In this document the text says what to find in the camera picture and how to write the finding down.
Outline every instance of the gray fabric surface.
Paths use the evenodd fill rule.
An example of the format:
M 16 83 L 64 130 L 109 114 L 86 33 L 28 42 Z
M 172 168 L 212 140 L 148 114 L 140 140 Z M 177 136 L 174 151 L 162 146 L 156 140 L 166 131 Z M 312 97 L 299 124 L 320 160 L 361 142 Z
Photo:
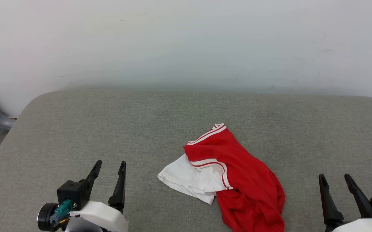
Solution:
M 130 231 L 230 231 L 217 200 L 210 206 L 157 178 L 214 123 L 279 178 L 288 232 L 324 231 L 319 173 L 345 220 L 359 217 L 345 173 L 372 196 L 372 98 L 73 90 L 36 98 L 2 143 L 0 231 L 38 231 L 40 207 L 96 160 L 103 166 L 91 200 L 102 202 L 127 162 Z

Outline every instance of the white garment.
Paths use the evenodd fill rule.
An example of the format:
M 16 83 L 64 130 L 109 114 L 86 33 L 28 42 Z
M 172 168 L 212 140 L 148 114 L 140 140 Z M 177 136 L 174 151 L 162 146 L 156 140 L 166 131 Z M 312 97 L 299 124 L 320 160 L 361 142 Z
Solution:
M 221 165 L 193 167 L 186 154 L 166 166 L 157 177 L 164 184 L 212 204 L 217 191 L 226 188 L 222 183 L 223 168 Z

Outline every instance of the teal connector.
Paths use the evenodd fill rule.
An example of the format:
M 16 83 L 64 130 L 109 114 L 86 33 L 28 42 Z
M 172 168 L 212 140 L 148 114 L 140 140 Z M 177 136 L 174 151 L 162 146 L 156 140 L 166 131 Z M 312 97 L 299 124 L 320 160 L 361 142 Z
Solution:
M 57 226 L 58 223 L 65 217 L 70 211 L 73 210 L 73 202 L 71 200 L 65 200 L 60 206 L 54 211 L 54 214 L 50 217 L 50 223 L 54 223 Z

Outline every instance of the red cloth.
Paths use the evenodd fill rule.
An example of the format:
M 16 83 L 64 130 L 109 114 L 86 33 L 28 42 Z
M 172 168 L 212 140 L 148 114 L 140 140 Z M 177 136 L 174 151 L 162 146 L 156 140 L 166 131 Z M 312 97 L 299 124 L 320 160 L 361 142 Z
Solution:
M 195 167 L 216 163 L 223 167 L 222 182 L 229 190 L 216 193 L 223 222 L 234 232 L 283 232 L 285 194 L 274 173 L 224 125 L 215 125 L 205 135 L 184 150 Z

